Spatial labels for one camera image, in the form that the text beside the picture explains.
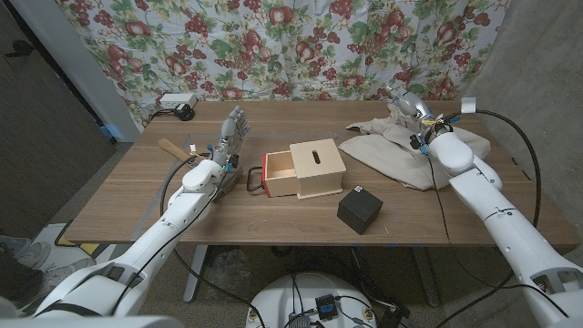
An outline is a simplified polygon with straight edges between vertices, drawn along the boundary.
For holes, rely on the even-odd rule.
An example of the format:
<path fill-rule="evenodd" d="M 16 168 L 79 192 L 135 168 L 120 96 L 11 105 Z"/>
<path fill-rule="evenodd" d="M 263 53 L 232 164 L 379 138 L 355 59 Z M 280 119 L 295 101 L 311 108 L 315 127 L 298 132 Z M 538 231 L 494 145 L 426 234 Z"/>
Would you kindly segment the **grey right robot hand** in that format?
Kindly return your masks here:
<path fill-rule="evenodd" d="M 385 88 L 392 103 L 413 119 L 418 131 L 426 133 L 435 123 L 435 116 L 428 105 L 415 93 L 402 88 Z"/>

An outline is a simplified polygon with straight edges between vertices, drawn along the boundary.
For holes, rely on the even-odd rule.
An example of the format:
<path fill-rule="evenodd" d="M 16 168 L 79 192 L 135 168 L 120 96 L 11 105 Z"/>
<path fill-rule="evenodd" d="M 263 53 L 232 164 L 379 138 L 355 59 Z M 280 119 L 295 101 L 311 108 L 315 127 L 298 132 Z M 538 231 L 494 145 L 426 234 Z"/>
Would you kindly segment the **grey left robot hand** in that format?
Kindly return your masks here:
<path fill-rule="evenodd" d="M 212 150 L 211 160 L 225 166 L 239 153 L 248 131 L 245 112 L 240 106 L 236 106 L 221 124 L 218 143 Z"/>

